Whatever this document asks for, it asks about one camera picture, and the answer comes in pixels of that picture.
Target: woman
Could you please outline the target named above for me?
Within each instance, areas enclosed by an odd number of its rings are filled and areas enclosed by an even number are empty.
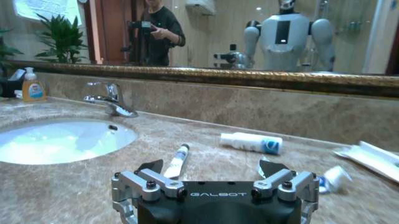
[[[149,21],[155,31],[148,40],[148,65],[169,65],[169,48],[185,45],[185,36],[179,21],[161,0],[145,0],[148,8],[141,20]]]

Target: white sink basin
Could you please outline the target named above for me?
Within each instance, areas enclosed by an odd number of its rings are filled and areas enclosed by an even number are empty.
[[[119,150],[136,138],[123,125],[95,119],[28,123],[0,132],[0,161],[55,164],[85,160]]]

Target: chrome faucet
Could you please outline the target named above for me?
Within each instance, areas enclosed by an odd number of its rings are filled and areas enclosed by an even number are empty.
[[[107,105],[108,108],[105,109],[105,113],[108,113],[111,115],[123,116],[127,118],[137,117],[139,116],[137,112],[124,105],[123,93],[120,91],[119,85],[115,83],[107,83],[107,82],[87,83],[88,87],[92,87],[96,85],[105,86],[108,96],[104,97],[104,96],[97,96],[97,95],[88,95],[83,98],[83,100],[92,104]]]

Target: gold mirror frame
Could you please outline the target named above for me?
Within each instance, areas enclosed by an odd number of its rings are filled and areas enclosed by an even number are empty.
[[[93,77],[133,78],[173,82],[223,84],[287,90],[399,97],[399,77],[329,72],[275,72],[173,67],[9,61],[16,68]]]

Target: faucet handle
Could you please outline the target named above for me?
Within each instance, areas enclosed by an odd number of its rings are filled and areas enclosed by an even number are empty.
[[[121,101],[121,92],[120,92],[120,87],[117,84],[111,83],[111,82],[89,82],[87,83],[87,86],[96,86],[96,85],[104,85],[108,97],[112,98],[115,101]]]

